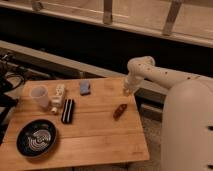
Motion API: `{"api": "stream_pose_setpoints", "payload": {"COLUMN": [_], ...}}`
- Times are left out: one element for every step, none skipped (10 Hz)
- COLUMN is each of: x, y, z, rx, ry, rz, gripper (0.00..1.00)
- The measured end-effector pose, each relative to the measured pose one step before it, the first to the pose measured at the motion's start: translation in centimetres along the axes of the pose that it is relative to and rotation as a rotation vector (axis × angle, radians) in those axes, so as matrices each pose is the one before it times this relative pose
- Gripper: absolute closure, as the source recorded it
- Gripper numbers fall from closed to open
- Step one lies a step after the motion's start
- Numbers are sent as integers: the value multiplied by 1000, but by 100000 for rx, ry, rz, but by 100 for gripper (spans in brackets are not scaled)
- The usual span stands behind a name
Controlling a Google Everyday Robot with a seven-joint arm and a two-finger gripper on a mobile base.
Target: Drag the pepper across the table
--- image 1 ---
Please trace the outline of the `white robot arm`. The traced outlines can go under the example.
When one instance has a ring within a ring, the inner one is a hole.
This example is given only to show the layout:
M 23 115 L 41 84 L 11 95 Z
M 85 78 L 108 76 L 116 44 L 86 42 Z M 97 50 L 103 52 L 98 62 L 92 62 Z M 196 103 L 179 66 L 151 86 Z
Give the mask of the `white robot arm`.
M 161 171 L 213 171 L 213 78 L 157 67 L 151 56 L 132 58 L 123 91 L 144 79 L 168 90 L 163 107 Z

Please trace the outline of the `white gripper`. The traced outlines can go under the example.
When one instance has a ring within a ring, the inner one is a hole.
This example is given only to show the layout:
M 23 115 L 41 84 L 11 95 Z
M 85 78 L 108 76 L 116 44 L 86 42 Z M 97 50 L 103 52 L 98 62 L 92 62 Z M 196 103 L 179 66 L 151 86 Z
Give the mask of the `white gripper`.
M 129 96 L 136 90 L 136 79 L 132 76 L 127 76 L 123 83 L 123 94 Z

